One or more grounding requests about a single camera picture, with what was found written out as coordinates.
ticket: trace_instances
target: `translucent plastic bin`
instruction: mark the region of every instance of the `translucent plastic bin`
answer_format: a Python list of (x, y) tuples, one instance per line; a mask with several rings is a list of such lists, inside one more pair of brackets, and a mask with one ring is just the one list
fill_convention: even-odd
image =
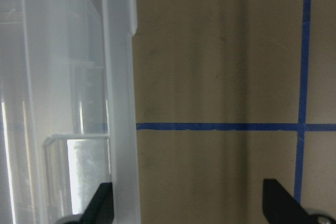
[(140, 223), (134, 17), (134, 0), (0, 0), (2, 223), (81, 214), (110, 181), (114, 222)]

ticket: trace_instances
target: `blue tape line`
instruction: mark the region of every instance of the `blue tape line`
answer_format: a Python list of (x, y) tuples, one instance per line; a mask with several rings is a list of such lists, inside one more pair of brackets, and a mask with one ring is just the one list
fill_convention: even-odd
[(138, 123), (137, 130), (155, 131), (297, 131), (296, 123)]
[(310, 6), (311, 0), (303, 0), (302, 16), (302, 45), (301, 45), (301, 74), (300, 74), (300, 100), (298, 116), (298, 143), (295, 165), (294, 197), (297, 202), (301, 200), (304, 139), (306, 128), (307, 89), (308, 89), (308, 63), (310, 38)]
[(300, 203), (302, 192), (302, 174), (303, 174), (303, 156), (304, 156), (304, 139), (305, 130), (298, 131), (298, 141), (296, 147), (296, 161), (295, 161), (295, 181), (294, 181), (294, 199)]
[(336, 124), (306, 124), (306, 131), (336, 131)]

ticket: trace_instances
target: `beige surface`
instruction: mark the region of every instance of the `beige surface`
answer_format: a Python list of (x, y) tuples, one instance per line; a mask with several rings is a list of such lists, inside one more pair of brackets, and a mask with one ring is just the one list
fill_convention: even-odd
[(138, 0), (138, 122), (296, 122), (302, 0)]
[(336, 217), (336, 134), (306, 133), (302, 205)]
[[(309, 123), (336, 122), (335, 8), (312, 3)], [(137, 122), (296, 123), (301, 19), (302, 0), (138, 0)], [(334, 135), (307, 133), (302, 192), (331, 213)], [(295, 132), (138, 131), (138, 141), (144, 224), (266, 223), (262, 179), (293, 190)]]
[(293, 132), (138, 131), (142, 223), (266, 223), (262, 180), (293, 190)]
[(307, 122), (336, 123), (336, 5), (312, 0)]

